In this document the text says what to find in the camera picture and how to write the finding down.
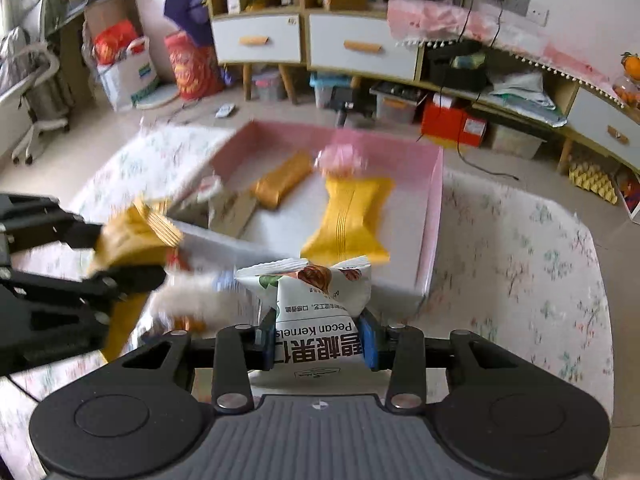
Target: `chair base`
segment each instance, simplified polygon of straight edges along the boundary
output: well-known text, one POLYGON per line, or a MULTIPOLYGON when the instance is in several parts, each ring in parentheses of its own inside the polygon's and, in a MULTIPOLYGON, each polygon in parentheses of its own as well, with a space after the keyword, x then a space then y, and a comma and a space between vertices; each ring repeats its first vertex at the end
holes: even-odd
POLYGON ((33 161, 44 152, 46 147, 46 144, 40 139, 40 134, 63 128, 66 129, 68 126, 69 120, 67 118, 33 123, 11 155, 14 164, 20 164, 22 160, 27 165, 32 164, 33 161))

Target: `red bag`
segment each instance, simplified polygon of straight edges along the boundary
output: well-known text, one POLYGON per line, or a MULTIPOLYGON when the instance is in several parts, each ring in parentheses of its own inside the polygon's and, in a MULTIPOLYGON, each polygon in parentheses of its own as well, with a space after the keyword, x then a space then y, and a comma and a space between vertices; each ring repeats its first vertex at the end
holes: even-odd
POLYGON ((197 47, 184 31, 167 36, 164 44, 169 51, 180 97, 187 101, 200 99, 224 89, 212 46, 197 47))
POLYGON ((138 33, 129 20, 119 23, 102 31, 94 40, 94 56, 100 65, 112 65, 116 61, 118 52, 129 46, 138 38, 138 33))

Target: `tile floor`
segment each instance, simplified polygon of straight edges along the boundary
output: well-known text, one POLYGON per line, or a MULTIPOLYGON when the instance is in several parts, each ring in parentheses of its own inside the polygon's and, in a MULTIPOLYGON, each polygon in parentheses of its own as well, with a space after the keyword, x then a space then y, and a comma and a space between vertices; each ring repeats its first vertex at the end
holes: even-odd
MULTIPOLYGON (((259 102, 246 104, 239 90, 231 90, 180 111, 174 122, 193 121, 210 126, 236 127, 251 118, 260 118, 327 126, 334 124, 335 114, 316 109, 312 95, 302 96, 301 101, 297 107, 288 102, 278 105, 259 102), (213 114, 226 102, 238 104, 238 112, 228 120, 216 120, 213 114)), ((166 120, 179 107, 180 103, 174 102, 153 112, 133 111, 128 114, 114 114, 104 105, 85 110, 72 118, 71 131, 57 136, 33 166, 7 166, 0 170, 0 190, 50 194, 59 197, 65 206, 84 182, 136 135, 142 117, 146 122, 166 120)), ((416 126, 375 127, 401 135, 418 136, 416 126)), ((575 188, 566 177, 557 175, 551 156, 526 161, 497 155, 489 150, 469 150, 466 156, 493 171, 516 174, 519 182, 504 178, 500 180, 555 200, 568 210, 575 211, 591 229, 609 298, 614 341, 615 408, 607 477, 615 479, 640 475, 640 344, 635 337, 640 333, 639 293, 635 282, 635 264, 640 254, 640 226, 629 221, 620 204, 613 207, 594 194, 575 188)), ((456 170, 482 174, 466 166, 452 150, 446 150, 445 164, 456 170)))

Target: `wooden drawer handle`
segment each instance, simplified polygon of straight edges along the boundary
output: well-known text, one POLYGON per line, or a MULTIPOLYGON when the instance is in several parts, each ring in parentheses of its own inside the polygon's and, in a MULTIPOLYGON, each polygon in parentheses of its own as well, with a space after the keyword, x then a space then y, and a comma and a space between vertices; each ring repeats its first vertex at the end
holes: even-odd
POLYGON ((356 52, 366 52, 367 54, 378 54, 382 51, 382 45, 376 43, 363 43, 361 41, 344 41, 344 47, 347 50, 354 50, 356 52))
POLYGON ((621 132, 619 132, 617 129, 615 129, 613 126, 609 126, 607 128, 607 133, 613 137, 614 139, 616 139, 620 144, 624 144, 625 146, 628 146, 629 144, 629 138, 625 135, 622 134, 621 132))
POLYGON ((239 41, 239 43, 244 46, 263 46, 268 42, 268 36, 243 36, 239 41))

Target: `pink cardboard box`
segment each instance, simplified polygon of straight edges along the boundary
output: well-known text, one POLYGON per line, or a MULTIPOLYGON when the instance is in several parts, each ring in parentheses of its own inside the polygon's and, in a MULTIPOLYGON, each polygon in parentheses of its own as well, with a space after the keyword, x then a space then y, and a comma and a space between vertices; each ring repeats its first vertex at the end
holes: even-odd
MULTIPOLYGON (((386 265, 374 266, 370 308, 392 310, 396 319, 415 315, 429 292, 438 241, 442 202, 442 148, 428 141, 416 143, 391 134, 323 128, 308 124, 252 121, 242 127, 213 156, 207 168, 194 176, 193 185, 213 169, 231 189, 247 189, 293 153, 315 157, 333 143, 356 146, 367 160, 366 176, 388 176, 395 182, 382 211, 377 238, 390 253, 386 265)), ((180 224, 191 251, 238 252, 233 264, 258 263, 251 247, 268 261, 299 257, 300 249, 318 229, 328 195, 324 179, 313 173, 274 211, 258 209, 241 240, 180 224), (193 238, 206 244, 199 244, 193 238)))

